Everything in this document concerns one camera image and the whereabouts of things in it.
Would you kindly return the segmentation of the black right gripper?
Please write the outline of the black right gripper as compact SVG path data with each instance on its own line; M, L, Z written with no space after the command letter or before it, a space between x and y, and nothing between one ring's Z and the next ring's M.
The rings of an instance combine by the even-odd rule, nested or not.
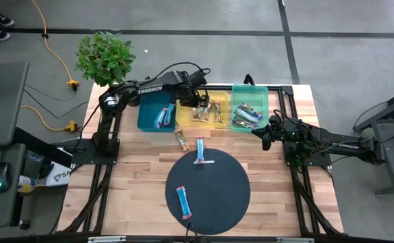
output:
M283 140L283 120L277 115L272 115L266 127L253 129L252 133L262 140L263 150L268 151L272 142Z

